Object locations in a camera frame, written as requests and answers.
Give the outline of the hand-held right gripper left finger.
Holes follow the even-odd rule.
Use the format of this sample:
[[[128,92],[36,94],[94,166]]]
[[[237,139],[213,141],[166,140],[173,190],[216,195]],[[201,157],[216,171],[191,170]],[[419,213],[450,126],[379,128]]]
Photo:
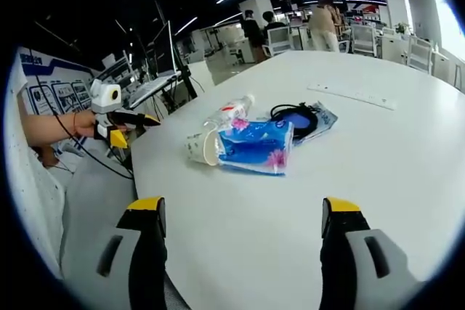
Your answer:
[[[69,213],[61,267],[85,309],[165,309],[165,200],[100,215]]]

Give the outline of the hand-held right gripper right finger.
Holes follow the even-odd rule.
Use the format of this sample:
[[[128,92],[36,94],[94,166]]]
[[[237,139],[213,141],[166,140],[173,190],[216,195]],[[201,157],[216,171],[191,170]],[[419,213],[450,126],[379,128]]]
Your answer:
[[[424,286],[406,253],[350,201],[323,199],[321,237],[321,309],[402,309]]]

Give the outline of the person's left hand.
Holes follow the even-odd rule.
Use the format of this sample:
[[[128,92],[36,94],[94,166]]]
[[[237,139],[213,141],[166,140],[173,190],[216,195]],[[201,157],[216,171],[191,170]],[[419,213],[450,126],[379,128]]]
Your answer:
[[[73,117],[73,130],[79,136],[94,138],[95,114],[91,110],[78,112]]]

